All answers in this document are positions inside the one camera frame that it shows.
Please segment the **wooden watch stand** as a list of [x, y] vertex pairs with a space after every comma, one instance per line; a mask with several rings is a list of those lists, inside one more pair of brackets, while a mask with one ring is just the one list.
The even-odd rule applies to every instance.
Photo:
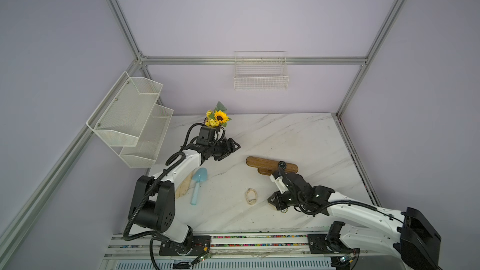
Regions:
[[[270, 176], [278, 170], [279, 161], [266, 159], [262, 157], [249, 156], [246, 158], [246, 164], [249, 167], [256, 168], [260, 175]], [[286, 162], [287, 168], [284, 170], [286, 173], [298, 173], [299, 168], [295, 164]]]

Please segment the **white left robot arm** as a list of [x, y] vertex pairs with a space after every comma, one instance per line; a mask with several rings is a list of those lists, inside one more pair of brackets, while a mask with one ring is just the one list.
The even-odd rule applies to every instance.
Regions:
[[176, 219], [175, 192], [205, 161], [210, 158], [222, 161], [241, 148], [225, 132], [224, 126], [192, 124], [180, 149], [167, 159], [166, 167], [154, 176], [144, 175], [136, 181], [122, 239], [133, 241], [149, 236], [149, 257], [155, 270], [159, 267], [154, 242], [170, 247], [179, 255], [187, 255], [194, 249], [192, 227]]

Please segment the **beige wrist watch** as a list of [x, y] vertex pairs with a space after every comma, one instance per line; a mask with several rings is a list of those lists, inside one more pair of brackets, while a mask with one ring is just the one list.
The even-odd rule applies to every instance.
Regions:
[[248, 205], [255, 205], [258, 200], [258, 193], [255, 189], [249, 188], [245, 192], [245, 198]]

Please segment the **black wrist watch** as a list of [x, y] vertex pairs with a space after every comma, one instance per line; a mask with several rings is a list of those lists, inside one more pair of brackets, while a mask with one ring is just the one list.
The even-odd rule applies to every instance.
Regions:
[[281, 170], [286, 170], [286, 168], [287, 168], [287, 164], [286, 164], [286, 162], [284, 162], [284, 161], [278, 162], [278, 165], [277, 165], [277, 166], [278, 166], [278, 168], [281, 169]]

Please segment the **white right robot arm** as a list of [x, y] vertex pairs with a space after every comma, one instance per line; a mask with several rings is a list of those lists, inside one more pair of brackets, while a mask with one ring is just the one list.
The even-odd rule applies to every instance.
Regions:
[[278, 211], [292, 207], [312, 217], [334, 217], [325, 237], [328, 252], [347, 249], [357, 256], [360, 250], [368, 250], [399, 258], [414, 270], [440, 268], [441, 236], [421, 211], [413, 207], [399, 211], [356, 201], [329, 187], [311, 186], [284, 167], [280, 162], [269, 176], [278, 188], [269, 197], [269, 204]]

